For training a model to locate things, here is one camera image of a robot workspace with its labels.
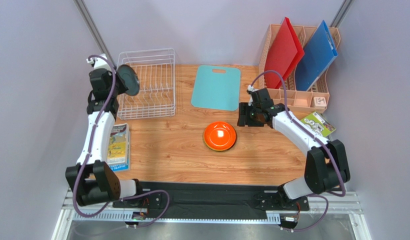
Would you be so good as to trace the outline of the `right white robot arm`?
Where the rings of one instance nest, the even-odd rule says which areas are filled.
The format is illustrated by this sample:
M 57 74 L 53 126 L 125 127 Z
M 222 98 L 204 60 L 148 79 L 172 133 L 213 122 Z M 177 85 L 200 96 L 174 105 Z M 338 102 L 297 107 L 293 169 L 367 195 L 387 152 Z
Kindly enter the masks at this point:
M 265 125 L 287 137 L 305 155 L 304 174 L 278 187 L 284 201 L 329 192 L 351 179 L 346 148 L 340 140 L 329 140 L 312 133 L 304 123 L 282 103 L 275 104 L 266 88 L 249 86 L 249 102 L 239 104 L 239 127 L 263 127 Z

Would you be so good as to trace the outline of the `lime green plate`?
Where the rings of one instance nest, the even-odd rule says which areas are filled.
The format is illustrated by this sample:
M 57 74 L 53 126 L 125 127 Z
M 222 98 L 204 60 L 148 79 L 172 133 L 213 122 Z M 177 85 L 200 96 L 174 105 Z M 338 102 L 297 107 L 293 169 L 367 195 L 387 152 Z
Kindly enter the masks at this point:
M 226 152 L 232 149 L 232 147 L 226 147 L 226 148 L 213 148 L 213 147 L 208 147 L 209 150 L 214 151 L 214 152 Z

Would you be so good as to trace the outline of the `orange plate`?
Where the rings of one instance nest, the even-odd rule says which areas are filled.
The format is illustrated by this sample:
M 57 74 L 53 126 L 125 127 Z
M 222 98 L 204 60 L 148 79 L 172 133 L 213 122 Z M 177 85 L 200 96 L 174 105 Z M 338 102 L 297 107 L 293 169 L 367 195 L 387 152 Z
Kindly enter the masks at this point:
M 231 124 L 224 121 L 215 121 L 204 129 L 202 138 L 207 147 L 216 149 L 230 148 L 237 141 L 237 132 Z

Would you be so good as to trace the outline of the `dark grey plate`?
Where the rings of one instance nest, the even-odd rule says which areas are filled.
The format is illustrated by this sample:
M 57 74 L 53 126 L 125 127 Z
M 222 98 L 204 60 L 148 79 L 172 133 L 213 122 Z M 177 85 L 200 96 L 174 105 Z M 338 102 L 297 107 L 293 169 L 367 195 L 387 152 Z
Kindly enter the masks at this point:
M 120 81 L 118 94 L 136 96 L 140 92 L 140 80 L 134 69 L 126 64 L 117 68 L 117 76 Z

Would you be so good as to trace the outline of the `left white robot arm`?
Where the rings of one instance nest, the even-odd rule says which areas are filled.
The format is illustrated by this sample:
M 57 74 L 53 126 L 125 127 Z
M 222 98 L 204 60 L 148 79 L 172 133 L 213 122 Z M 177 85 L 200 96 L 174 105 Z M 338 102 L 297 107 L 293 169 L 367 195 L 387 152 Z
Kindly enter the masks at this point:
M 141 191 L 137 179 L 119 180 L 107 164 L 111 131 L 119 108 L 117 97 L 137 95 L 139 78 L 130 66 L 121 65 L 116 74 L 105 68 L 95 69 L 89 73 L 89 80 L 92 90 L 87 99 L 84 147 L 76 165 L 65 171 L 70 189 L 77 190 L 75 199 L 79 206 L 113 202 Z

